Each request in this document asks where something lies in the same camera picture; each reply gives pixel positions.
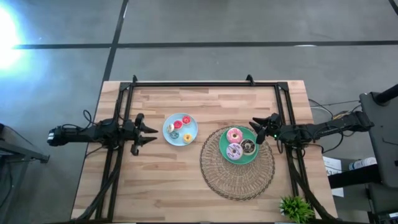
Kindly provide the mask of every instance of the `wooden tabletop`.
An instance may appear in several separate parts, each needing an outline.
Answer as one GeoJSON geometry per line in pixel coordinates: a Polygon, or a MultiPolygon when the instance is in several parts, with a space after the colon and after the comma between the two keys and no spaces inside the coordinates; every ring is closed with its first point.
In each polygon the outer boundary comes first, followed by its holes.
{"type": "MultiPolygon", "coordinates": [[[[288,83],[296,122],[312,123],[304,82],[288,83]]],[[[119,84],[104,83],[96,121],[113,117],[119,84]]],[[[159,133],[145,135],[158,138],[140,148],[139,156],[130,153],[132,142],[126,143],[114,222],[286,221],[278,206],[280,197],[291,195],[292,188],[286,155],[278,153],[273,139],[267,138],[267,141],[275,158],[275,175],[265,192],[255,199],[236,202],[220,197],[207,186],[199,166],[201,147],[212,132],[229,125],[249,126],[254,116],[265,118],[278,113],[273,88],[135,87],[131,119],[138,113],[145,114],[148,127],[159,130],[159,133]],[[188,113],[198,123],[198,136],[187,146],[172,146],[162,135],[165,119],[174,113],[188,113]]],[[[90,144],[88,152],[99,146],[90,144]]],[[[98,193],[105,157],[106,150],[99,150],[85,160],[72,218],[78,217],[98,193]]],[[[308,148],[304,161],[311,191],[326,210],[337,217],[320,149],[308,148]]],[[[108,200],[106,197],[104,215],[108,211],[108,200]]]]}

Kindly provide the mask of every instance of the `concrete floor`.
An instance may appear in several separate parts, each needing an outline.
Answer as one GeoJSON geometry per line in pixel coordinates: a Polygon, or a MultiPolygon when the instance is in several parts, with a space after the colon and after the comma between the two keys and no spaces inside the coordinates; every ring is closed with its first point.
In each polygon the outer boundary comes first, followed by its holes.
{"type": "MultiPolygon", "coordinates": [[[[15,27],[6,26],[0,48],[8,42],[111,43],[121,4],[3,0],[0,16],[15,27]]],[[[119,42],[326,40],[398,40],[398,17],[388,0],[130,0],[119,42]]],[[[84,126],[82,111],[95,112],[109,49],[1,52],[0,123],[51,155],[48,164],[29,166],[10,223],[66,221],[86,144],[49,147],[47,134],[63,123],[84,126]]],[[[396,45],[119,49],[110,80],[131,80],[133,74],[140,80],[242,80],[250,73],[256,80],[305,80],[308,97],[332,103],[397,83],[397,58],[396,45]]],[[[320,110],[313,115],[316,123],[328,117],[320,110]]],[[[333,147],[338,138],[321,143],[333,147]]],[[[368,135],[357,133],[325,155],[360,159],[372,154],[368,135]]],[[[366,221],[337,207],[347,221],[366,221]]]]}

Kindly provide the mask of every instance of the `round wicker placemat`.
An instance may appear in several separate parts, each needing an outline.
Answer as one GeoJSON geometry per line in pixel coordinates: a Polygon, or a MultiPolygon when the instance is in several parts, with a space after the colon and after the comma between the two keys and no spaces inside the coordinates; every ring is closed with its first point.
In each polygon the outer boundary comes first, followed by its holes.
{"type": "Polygon", "coordinates": [[[275,174],[274,157],[271,147],[264,141],[252,162],[246,165],[228,162],[220,153],[218,143],[229,128],[232,126],[215,131],[204,143],[200,153],[201,173],[207,185],[220,196],[249,200],[263,193],[270,184],[275,174]]]}

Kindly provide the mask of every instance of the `pink frosted donut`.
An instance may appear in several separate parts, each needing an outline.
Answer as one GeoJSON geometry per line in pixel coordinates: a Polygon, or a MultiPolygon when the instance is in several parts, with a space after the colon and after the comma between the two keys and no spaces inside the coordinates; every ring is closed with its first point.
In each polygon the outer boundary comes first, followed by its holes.
{"type": "Polygon", "coordinates": [[[226,133],[229,143],[240,143],[243,140],[243,133],[238,128],[231,128],[226,133]]]}

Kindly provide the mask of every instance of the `green plant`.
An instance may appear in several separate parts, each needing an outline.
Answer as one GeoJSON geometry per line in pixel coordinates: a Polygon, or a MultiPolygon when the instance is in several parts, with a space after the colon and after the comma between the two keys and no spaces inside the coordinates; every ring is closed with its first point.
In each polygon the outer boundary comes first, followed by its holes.
{"type": "Polygon", "coordinates": [[[290,220],[296,223],[307,223],[309,218],[315,216],[310,204],[304,202],[301,197],[282,197],[279,208],[290,220]]]}

